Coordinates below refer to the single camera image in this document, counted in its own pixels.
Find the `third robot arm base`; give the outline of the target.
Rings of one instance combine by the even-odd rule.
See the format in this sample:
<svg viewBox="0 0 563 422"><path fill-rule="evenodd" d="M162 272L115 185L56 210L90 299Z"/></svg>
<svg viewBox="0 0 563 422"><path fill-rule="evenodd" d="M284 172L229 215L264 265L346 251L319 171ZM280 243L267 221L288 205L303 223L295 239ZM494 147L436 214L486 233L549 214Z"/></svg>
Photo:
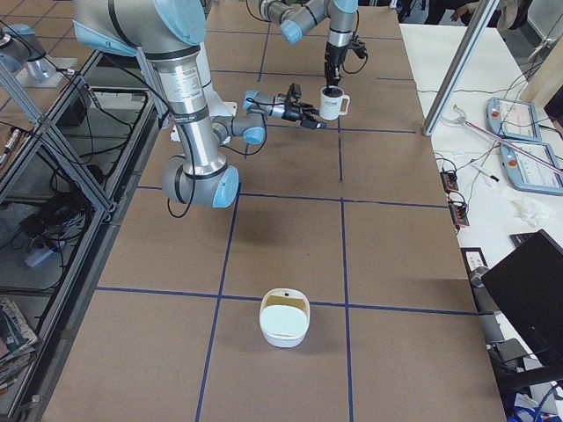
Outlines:
<svg viewBox="0 0 563 422"><path fill-rule="evenodd" d="M25 24L1 29L1 63L24 87L52 88L62 80L56 66L40 44L34 30Z"/></svg>

